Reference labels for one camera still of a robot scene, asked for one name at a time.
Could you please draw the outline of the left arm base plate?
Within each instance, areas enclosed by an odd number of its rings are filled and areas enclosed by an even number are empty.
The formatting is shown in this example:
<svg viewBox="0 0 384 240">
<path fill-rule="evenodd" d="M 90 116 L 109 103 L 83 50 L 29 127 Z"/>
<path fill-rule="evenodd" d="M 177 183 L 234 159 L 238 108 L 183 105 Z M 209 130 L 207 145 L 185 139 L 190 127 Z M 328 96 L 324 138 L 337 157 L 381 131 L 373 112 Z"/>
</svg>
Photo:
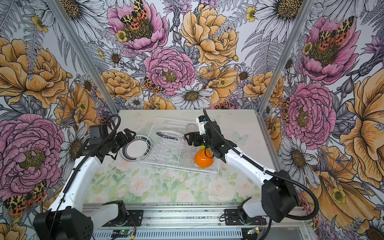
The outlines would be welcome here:
<svg viewBox="0 0 384 240">
<path fill-rule="evenodd" d="M 143 210 L 127 210 L 127 218 L 120 225 L 121 227 L 141 227 L 144 218 Z"/>
</svg>

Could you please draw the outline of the clear glass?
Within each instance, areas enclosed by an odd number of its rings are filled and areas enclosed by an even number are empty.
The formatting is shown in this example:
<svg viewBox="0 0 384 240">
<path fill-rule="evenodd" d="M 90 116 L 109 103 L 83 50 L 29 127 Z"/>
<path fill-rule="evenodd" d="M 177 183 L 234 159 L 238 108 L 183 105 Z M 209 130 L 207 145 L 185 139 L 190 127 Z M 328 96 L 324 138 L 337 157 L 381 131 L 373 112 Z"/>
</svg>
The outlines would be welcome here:
<svg viewBox="0 0 384 240">
<path fill-rule="evenodd" d="M 186 125 L 186 134 L 199 132 L 199 127 L 196 123 L 187 123 Z"/>
</svg>

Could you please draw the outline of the white wire dish rack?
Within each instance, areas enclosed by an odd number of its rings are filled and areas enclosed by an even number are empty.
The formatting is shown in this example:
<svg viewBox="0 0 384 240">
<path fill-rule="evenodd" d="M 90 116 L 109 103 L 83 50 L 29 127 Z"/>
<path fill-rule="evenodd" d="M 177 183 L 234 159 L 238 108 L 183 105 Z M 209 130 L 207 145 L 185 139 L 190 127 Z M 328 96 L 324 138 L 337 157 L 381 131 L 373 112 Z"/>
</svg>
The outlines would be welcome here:
<svg viewBox="0 0 384 240">
<path fill-rule="evenodd" d="M 152 143 L 151 151 L 138 161 L 154 167 L 184 172 L 218 173 L 220 168 L 218 160 L 214 160 L 213 164 L 208 168 L 201 168 L 195 163 L 195 155 L 201 150 L 200 147 L 189 146 L 185 138 L 170 140 L 156 135 L 157 131 L 162 130 L 175 131 L 185 135 L 187 123 L 192 122 L 156 118 L 147 136 Z"/>
</svg>

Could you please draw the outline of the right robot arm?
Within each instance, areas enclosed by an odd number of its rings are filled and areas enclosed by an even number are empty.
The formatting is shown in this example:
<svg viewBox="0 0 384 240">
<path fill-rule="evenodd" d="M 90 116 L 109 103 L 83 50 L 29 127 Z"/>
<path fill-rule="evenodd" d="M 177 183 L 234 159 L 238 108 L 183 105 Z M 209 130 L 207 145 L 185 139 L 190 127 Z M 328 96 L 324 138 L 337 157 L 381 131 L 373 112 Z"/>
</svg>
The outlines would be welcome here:
<svg viewBox="0 0 384 240">
<path fill-rule="evenodd" d="M 247 198 L 238 206 L 238 216 L 243 223 L 255 217 L 267 216 L 274 222 L 284 218 L 300 220 L 290 212 L 298 205 L 299 199 L 289 175 L 284 171 L 276 172 L 259 165 L 246 155 L 237 145 L 226 140 L 223 135 L 208 129 L 204 134 L 190 132 L 185 134 L 190 146 L 205 146 L 215 158 L 238 169 L 261 190 L 261 198 Z"/>
</svg>

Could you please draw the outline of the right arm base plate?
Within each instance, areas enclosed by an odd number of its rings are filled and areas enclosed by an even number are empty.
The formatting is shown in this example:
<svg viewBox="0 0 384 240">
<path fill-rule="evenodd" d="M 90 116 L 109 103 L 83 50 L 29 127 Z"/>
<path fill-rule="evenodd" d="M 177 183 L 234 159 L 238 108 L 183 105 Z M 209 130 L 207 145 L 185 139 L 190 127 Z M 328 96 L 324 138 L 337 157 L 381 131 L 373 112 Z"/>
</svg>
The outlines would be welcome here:
<svg viewBox="0 0 384 240">
<path fill-rule="evenodd" d="M 245 214 L 240 213 L 237 209 L 224 209 L 224 213 L 219 218 L 220 222 L 224 222 L 226 226 L 237 226 L 237 225 L 267 225 L 266 218 L 254 217 L 248 218 Z"/>
</svg>

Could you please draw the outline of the red green rimmed plate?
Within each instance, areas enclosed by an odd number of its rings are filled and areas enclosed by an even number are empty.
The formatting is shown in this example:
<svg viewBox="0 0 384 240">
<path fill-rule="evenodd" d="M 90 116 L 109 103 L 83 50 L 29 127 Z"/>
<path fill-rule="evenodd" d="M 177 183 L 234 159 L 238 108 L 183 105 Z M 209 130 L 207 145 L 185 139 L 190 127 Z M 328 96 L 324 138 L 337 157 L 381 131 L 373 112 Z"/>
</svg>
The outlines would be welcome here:
<svg viewBox="0 0 384 240">
<path fill-rule="evenodd" d="M 157 131 L 156 135 L 162 138 L 170 139 L 170 140 L 179 140 L 183 139 L 184 135 L 175 131 Z"/>
<path fill-rule="evenodd" d="M 145 135 L 136 135 L 133 141 L 125 145 L 120 151 L 120 156 L 130 162 L 143 159 L 151 151 L 152 143 Z"/>
</svg>

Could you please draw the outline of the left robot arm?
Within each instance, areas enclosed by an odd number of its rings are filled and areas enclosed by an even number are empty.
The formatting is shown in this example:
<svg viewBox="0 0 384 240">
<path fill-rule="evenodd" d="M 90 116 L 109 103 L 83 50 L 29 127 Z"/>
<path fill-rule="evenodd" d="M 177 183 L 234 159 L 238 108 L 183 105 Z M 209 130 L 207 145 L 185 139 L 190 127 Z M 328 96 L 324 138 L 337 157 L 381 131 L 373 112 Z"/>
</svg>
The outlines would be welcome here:
<svg viewBox="0 0 384 240">
<path fill-rule="evenodd" d="M 128 213 L 123 201 L 111 201 L 86 216 L 84 200 L 97 172 L 106 156 L 113 156 L 132 142 L 136 133 L 124 129 L 108 131 L 106 124 L 92 126 L 90 138 L 77 153 L 74 168 L 49 209 L 37 214 L 33 226 L 41 240 L 89 240 L 95 230 L 109 222 L 123 224 Z"/>
</svg>

